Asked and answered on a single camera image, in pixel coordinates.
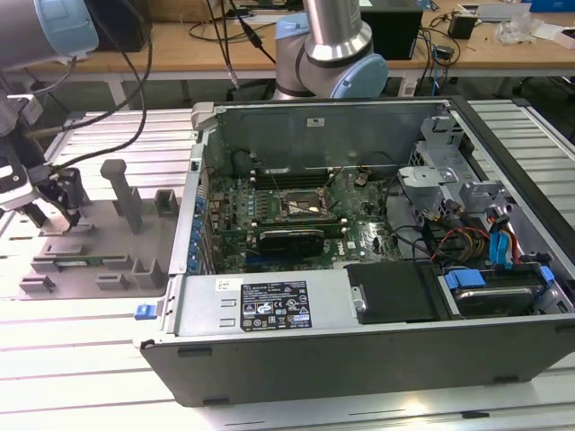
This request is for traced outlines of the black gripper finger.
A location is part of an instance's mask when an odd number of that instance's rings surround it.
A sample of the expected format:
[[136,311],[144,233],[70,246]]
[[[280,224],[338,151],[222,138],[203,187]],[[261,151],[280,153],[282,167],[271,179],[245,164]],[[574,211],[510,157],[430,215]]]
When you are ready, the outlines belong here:
[[68,167],[49,176],[50,199],[70,224],[78,224],[84,204],[84,186],[77,168]]
[[34,203],[22,206],[20,212],[27,216],[36,227],[42,227],[48,220],[42,210]]

